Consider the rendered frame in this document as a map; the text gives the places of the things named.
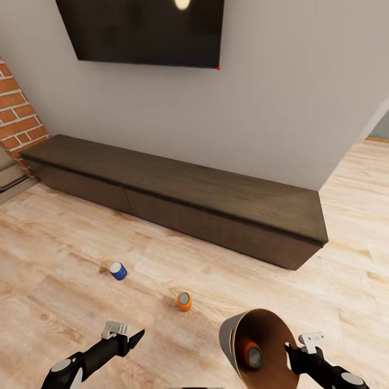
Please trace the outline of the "trash can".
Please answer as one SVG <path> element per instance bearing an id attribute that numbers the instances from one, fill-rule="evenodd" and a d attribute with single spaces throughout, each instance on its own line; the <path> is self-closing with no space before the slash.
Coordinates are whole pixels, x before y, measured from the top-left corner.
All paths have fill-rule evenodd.
<path id="1" fill-rule="evenodd" d="M 260 349 L 263 362 L 249 367 L 234 351 L 237 335 L 245 335 Z M 297 342 L 281 317 L 266 308 L 254 308 L 225 320 L 219 330 L 219 344 L 247 389 L 297 389 L 301 374 L 287 365 L 289 344 L 299 349 Z"/>

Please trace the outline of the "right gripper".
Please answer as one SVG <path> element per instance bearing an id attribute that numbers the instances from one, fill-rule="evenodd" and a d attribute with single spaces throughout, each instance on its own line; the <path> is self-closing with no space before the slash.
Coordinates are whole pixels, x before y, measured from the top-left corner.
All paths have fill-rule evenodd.
<path id="1" fill-rule="evenodd" d="M 285 345 L 285 349 L 289 354 L 291 370 L 295 374 L 307 373 L 317 383 L 316 370 L 320 363 L 326 362 L 323 351 L 318 346 L 315 346 L 316 353 L 308 354 L 300 349 L 292 350 L 292 347 Z"/>

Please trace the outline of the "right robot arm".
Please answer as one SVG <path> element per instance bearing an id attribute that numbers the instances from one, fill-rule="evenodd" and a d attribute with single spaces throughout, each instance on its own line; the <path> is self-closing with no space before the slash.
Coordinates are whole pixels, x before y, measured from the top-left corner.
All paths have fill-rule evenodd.
<path id="1" fill-rule="evenodd" d="M 307 373 L 324 389 L 367 389 L 361 377 L 325 361 L 322 349 L 314 346 L 315 343 L 326 342 L 326 336 L 321 331 L 300 334 L 298 339 L 304 346 L 297 350 L 285 345 L 291 370 L 295 374 Z"/>

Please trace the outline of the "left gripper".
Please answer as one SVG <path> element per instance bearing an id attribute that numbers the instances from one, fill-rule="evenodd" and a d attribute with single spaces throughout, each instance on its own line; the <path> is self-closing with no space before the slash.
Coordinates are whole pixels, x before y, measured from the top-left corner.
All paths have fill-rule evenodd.
<path id="1" fill-rule="evenodd" d="M 129 342 L 128 337 L 126 335 L 117 333 L 116 336 L 111 337 L 108 340 L 102 339 L 100 342 L 93 345 L 93 347 L 95 347 L 99 353 L 99 368 L 106 364 L 115 355 L 120 357 L 126 356 L 130 349 L 133 349 L 137 345 L 144 333 L 145 329 L 129 338 Z"/>

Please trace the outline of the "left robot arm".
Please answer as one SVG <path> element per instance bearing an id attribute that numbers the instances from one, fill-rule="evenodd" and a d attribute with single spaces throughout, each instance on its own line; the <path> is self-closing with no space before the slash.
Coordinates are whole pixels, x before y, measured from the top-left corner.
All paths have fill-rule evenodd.
<path id="1" fill-rule="evenodd" d="M 123 335 L 129 332 L 129 324 L 109 320 L 105 323 L 102 340 L 92 348 L 56 363 L 50 368 L 40 389 L 79 389 L 81 383 L 106 364 L 115 355 L 124 357 L 133 349 L 145 333 L 145 329 L 131 338 Z"/>

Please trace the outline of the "can of soda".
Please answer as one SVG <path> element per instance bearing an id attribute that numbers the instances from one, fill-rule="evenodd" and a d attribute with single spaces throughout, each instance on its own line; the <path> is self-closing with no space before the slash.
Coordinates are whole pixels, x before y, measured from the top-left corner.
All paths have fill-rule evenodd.
<path id="1" fill-rule="evenodd" d="M 125 266 L 120 262 L 114 262 L 110 266 L 110 272 L 117 280 L 123 280 L 128 274 Z"/>
<path id="2" fill-rule="evenodd" d="M 260 349 L 245 335 L 239 334 L 234 340 L 234 351 L 245 361 L 249 367 L 257 367 L 263 362 Z"/>
<path id="3" fill-rule="evenodd" d="M 188 292 L 182 292 L 178 296 L 178 305 L 182 312 L 187 312 L 191 308 L 191 296 Z"/>

